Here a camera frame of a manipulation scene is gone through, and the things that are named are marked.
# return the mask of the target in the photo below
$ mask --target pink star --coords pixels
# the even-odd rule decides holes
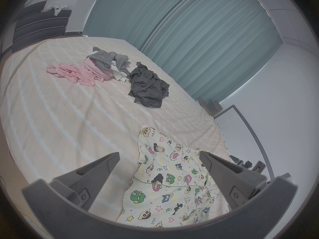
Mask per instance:
[[[160,211],[160,210],[162,210],[163,208],[161,207],[161,206],[158,206],[157,205],[157,208],[155,208],[155,210],[157,210],[158,212]]]

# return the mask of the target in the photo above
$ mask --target mattress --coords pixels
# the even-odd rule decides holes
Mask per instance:
[[[90,47],[126,54],[145,64],[170,84],[161,108],[134,103],[130,82],[115,79],[94,87],[73,84],[46,72],[60,62],[82,65]],[[77,169],[109,153],[120,162],[106,181],[89,212],[115,221],[122,199],[138,169],[141,125],[191,149],[204,148],[229,160],[220,128],[213,118],[168,74],[124,40],[99,37],[49,39],[11,55],[1,75],[1,122],[11,155],[26,180],[54,177]],[[227,212],[224,197],[220,215]]]

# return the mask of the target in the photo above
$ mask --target striped bed sheet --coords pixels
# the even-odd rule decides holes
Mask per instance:
[[[145,64],[170,84],[161,108],[135,104],[130,82],[95,81],[94,87],[73,84],[46,72],[61,62],[82,65],[90,47],[126,54]],[[11,155],[26,180],[50,182],[109,153],[121,160],[89,212],[116,221],[122,199],[138,169],[141,125],[154,128],[191,149],[204,148],[229,160],[220,128],[168,74],[128,42],[112,38],[49,39],[11,55],[0,79],[1,122]],[[225,206],[219,194],[219,204]]]

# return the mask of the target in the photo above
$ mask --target cartoon print fabric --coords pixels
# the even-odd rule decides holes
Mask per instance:
[[[219,189],[202,167],[202,149],[182,146],[147,125],[142,126],[138,147],[139,169],[124,194],[123,213],[117,222],[168,228],[220,215]]]

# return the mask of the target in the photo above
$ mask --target gray clothing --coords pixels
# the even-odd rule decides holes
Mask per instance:
[[[95,59],[98,68],[101,70],[110,70],[112,61],[115,60],[117,69],[129,75],[129,72],[126,69],[126,62],[129,59],[127,55],[117,54],[114,51],[106,52],[98,47],[93,47],[93,51],[98,52],[88,55],[87,58]]]
[[[135,97],[135,103],[151,108],[160,108],[162,100],[168,97],[169,84],[161,80],[156,73],[147,69],[141,62],[130,73],[131,91],[129,96]]]

